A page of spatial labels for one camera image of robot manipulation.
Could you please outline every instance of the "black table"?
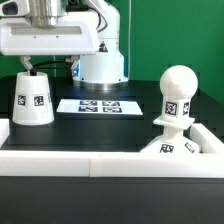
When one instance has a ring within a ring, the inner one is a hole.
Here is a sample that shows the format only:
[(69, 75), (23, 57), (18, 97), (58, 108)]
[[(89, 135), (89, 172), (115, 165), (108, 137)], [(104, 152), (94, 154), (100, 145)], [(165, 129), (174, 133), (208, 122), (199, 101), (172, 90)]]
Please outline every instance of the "black table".
[[(158, 82), (92, 91), (65, 78), (50, 81), (54, 111), (60, 99), (137, 101), (143, 116), (59, 114), (48, 125), (10, 122), (1, 150), (138, 152), (162, 127)], [(15, 76), (0, 80), (0, 117), (12, 118)], [(197, 91), (191, 117), (224, 139), (224, 107)], [(0, 223), (223, 223), (224, 180), (192, 178), (1, 177)]]

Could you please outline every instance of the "white chess piece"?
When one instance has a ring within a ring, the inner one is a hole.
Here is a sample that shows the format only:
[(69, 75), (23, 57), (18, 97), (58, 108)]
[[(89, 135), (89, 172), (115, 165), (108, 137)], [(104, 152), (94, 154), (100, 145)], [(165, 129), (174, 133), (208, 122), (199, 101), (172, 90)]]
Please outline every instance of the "white chess piece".
[(163, 135), (150, 142), (143, 153), (198, 153), (200, 146), (183, 136), (194, 122), (189, 117), (190, 102), (198, 87), (195, 73), (177, 65), (166, 70), (160, 80), (163, 94), (162, 115), (154, 124), (163, 125)]

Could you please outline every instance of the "sphere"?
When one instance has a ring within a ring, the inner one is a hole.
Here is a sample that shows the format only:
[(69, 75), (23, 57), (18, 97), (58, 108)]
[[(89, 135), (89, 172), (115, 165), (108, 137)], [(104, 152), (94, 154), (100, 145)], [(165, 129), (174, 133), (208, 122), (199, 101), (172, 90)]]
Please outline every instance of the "sphere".
[(190, 68), (183, 65), (167, 69), (160, 79), (160, 89), (166, 98), (192, 98), (197, 87), (197, 76)]

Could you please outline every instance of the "white cup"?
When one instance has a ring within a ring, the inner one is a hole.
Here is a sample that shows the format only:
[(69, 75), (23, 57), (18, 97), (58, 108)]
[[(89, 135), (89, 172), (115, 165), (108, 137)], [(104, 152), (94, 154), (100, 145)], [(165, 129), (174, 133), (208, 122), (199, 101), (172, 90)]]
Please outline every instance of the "white cup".
[(54, 120), (48, 77), (37, 72), (17, 74), (13, 122), (21, 125), (43, 125)]

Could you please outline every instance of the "marker sheet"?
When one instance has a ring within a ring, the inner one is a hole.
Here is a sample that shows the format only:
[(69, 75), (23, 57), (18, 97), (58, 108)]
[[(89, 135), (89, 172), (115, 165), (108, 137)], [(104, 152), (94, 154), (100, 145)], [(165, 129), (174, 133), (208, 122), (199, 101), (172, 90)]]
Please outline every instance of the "marker sheet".
[(135, 101), (100, 101), (62, 99), (59, 113), (143, 115)]

